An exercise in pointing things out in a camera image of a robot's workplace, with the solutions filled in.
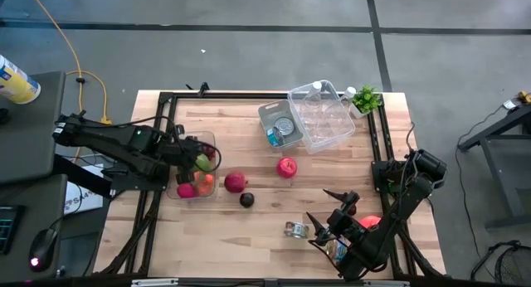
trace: yellow cable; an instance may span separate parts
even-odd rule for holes
[[[86,73],[87,75],[94,76],[94,78],[97,79],[101,83],[101,86],[103,87],[103,91],[104,91],[104,107],[103,107],[103,117],[101,118],[101,122],[110,124],[110,120],[107,119],[107,89],[105,88],[105,84],[103,83],[103,81],[98,76],[90,73],[89,71],[82,71],[81,70],[80,61],[77,58],[76,51],[74,51],[74,47],[72,47],[72,45],[70,44],[70,41],[66,37],[65,33],[61,30],[59,25],[57,25],[56,20],[46,10],[44,5],[42,5],[41,1],[40,0],[35,0],[35,2],[37,2],[37,4],[39,4],[39,6],[41,7],[42,11],[48,16],[48,18],[50,18],[50,21],[56,27],[57,31],[59,31],[59,33],[63,36],[63,38],[65,39],[66,44],[68,45],[68,47],[70,48],[70,50],[72,52],[72,55],[74,56],[74,60],[76,61],[77,71],[69,72],[67,75],[77,72],[78,77],[79,78],[83,78],[82,73]],[[79,93],[79,97],[78,97],[78,105],[80,106],[80,112],[83,110],[83,104],[81,103],[82,97],[83,97],[83,83],[80,83],[80,93]],[[76,162],[77,158],[79,157],[79,154],[80,154],[80,147],[78,147],[77,150],[76,150],[76,155],[73,158],[73,162],[74,163]]]

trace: green apple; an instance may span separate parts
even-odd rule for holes
[[[199,154],[197,156],[197,159],[196,159],[196,165],[193,166],[193,169],[192,171],[193,172],[196,172],[196,171],[202,171],[202,172],[210,172],[211,170],[211,167],[210,167],[210,160],[208,160],[208,157],[205,155],[205,154]]]

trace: keyboard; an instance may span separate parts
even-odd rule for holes
[[[0,206],[0,255],[7,255],[15,237],[24,206]]]

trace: dark purple fruit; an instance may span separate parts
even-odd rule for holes
[[[251,194],[250,192],[244,192],[240,196],[240,204],[245,207],[249,208],[255,203],[255,196]]]

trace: gray concrete floor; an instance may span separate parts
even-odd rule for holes
[[[210,25],[371,25],[366,0],[42,0],[61,21]],[[530,0],[375,0],[382,27],[530,28]],[[5,0],[0,18],[45,19],[32,0]],[[128,121],[137,90],[183,89],[207,81],[213,89],[287,90],[316,79],[338,90],[381,87],[370,33],[65,31],[81,67],[107,84],[109,117]],[[405,92],[417,123],[417,144],[446,161],[444,188],[433,195],[441,249],[449,275],[467,278],[478,261],[462,206],[454,151],[457,138],[519,90],[528,89],[531,36],[383,35],[394,91]],[[0,53],[28,73],[71,71],[71,53],[55,30],[0,28]],[[74,76],[66,82],[63,112],[77,111]],[[85,85],[88,117],[99,119],[102,92]],[[502,117],[493,117],[487,124]],[[72,149],[59,149],[73,154]],[[485,231],[504,216],[479,149],[460,154],[470,214],[481,254],[498,241],[531,244],[530,226]],[[102,227],[105,212],[71,219]],[[84,228],[82,233],[89,233]],[[71,275],[84,269],[93,244],[64,241]],[[72,242],[82,246],[71,246]],[[492,280],[482,270],[480,280]]]

